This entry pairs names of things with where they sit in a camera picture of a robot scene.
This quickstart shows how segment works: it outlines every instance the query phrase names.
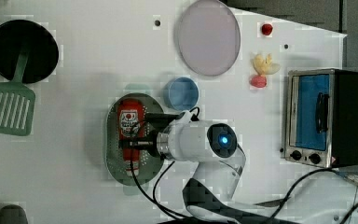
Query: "toaster oven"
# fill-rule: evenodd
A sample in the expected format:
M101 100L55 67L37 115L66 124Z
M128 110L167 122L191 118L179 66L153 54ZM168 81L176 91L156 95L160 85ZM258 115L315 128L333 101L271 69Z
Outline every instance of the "toaster oven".
M358 164L358 73L291 71L284 157L318 167Z

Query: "pink plate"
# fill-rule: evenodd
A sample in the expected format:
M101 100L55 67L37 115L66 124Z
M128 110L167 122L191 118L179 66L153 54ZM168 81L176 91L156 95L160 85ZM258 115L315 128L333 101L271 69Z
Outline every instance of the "pink plate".
M231 10L217 0L199 0L184 13L178 44L185 63L196 73L217 76L237 60L241 34Z

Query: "black cable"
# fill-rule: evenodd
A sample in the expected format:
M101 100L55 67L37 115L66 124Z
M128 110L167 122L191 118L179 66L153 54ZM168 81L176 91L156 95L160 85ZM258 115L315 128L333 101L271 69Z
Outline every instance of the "black cable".
M240 151L243 153L243 155L245 155L245 153L243 152L242 147L240 146L240 144L237 144L237 147L240 149Z
M354 192L354 198L353 198L352 206L354 206L354 204L356 203L357 190L358 190L358 186L356 186L356 191Z
M159 181L161 180L161 178L165 175L165 173L167 173L167 171L169 171L171 169L171 167L175 164L175 161L171 162L171 164L161 173L161 175L158 177L158 180L156 181L155 183L155 186L153 187L153 200L156 202L156 203L159 203L157 201L157 198L156 198L156 189L157 189L157 185L159 183ZM188 217L188 216L185 216L183 214L180 214L180 213L177 213L175 211L172 211L170 210L171 213L179 216L179 217Z
M344 224L347 219L351 216L352 212L354 210L356 210L356 208L358 208L358 203L356 205L354 205L348 212L347 214L345 215L345 217L342 219L342 221L339 223L339 224Z
M200 108L199 108L198 106L193 107L193 108L190 110L190 112L193 112L194 110L197 110L196 117L198 117L198 116L199 116L199 114L200 114Z
M131 130L130 130L130 133L132 133L133 128L134 128L137 124L139 124L139 123L141 123L141 122L144 122L144 121L143 121L143 120L142 120L142 121L138 121L137 123L133 124L132 127L131 127ZM142 130L142 128L143 128L144 126L145 126L145 122L141 125L141 127L138 129L137 134L134 135L134 136L132 137L132 139L133 139L134 137L138 136L139 132ZM130 168L131 168L131 173L132 173L133 180L135 181L135 184L136 184L136 186L138 187L138 189L143 193L143 195L144 195L151 203L155 204L155 205L156 205L163 213L165 213L167 216L169 216L169 217L171 217L171 218L173 218L173 219L175 219L175 220L181 220L180 218L175 217L175 216L173 216L173 215L171 214L171 213L174 213L174 214L175 214L176 212L174 212L173 210L171 210L171 209L165 207L164 205L162 205L162 204L158 203L157 201L153 200L152 198L150 198L150 196L147 195L146 192L142 189L141 185L139 184L138 179L136 178L135 172L133 171L133 163L132 163L133 150L134 150L134 149L132 148L132 149L131 149Z
M320 172L335 172L332 168L323 168L323 169L319 169L319 170L315 170L312 172L307 173L306 175L301 176L294 185L292 185L292 187L289 189L289 191L287 191L286 196L283 198L283 200L281 201L279 207L277 208L277 210L275 210L275 212L272 214L272 216L270 216L266 221L262 222L262 223L269 223L273 218L275 218L278 213L283 209L284 204L289 200L290 198L290 194L292 193L292 191L295 189L295 187L305 178L307 178L310 175L314 175L316 173L320 173Z

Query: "green spatula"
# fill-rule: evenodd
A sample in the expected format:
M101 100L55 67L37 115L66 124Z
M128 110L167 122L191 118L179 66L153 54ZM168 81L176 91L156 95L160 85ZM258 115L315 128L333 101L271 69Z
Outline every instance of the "green spatula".
M34 117L34 92L22 84L30 46L23 41L14 77L0 83L0 133L29 135Z

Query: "red toy food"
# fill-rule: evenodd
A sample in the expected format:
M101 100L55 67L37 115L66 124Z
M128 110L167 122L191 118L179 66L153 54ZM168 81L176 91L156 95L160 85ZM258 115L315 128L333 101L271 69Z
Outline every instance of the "red toy food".
M264 24L262 27L261 27L261 33L263 35L270 35L272 33L272 25L271 24Z
M267 79L262 76L254 76L251 80L251 85L257 88L264 88L267 86Z

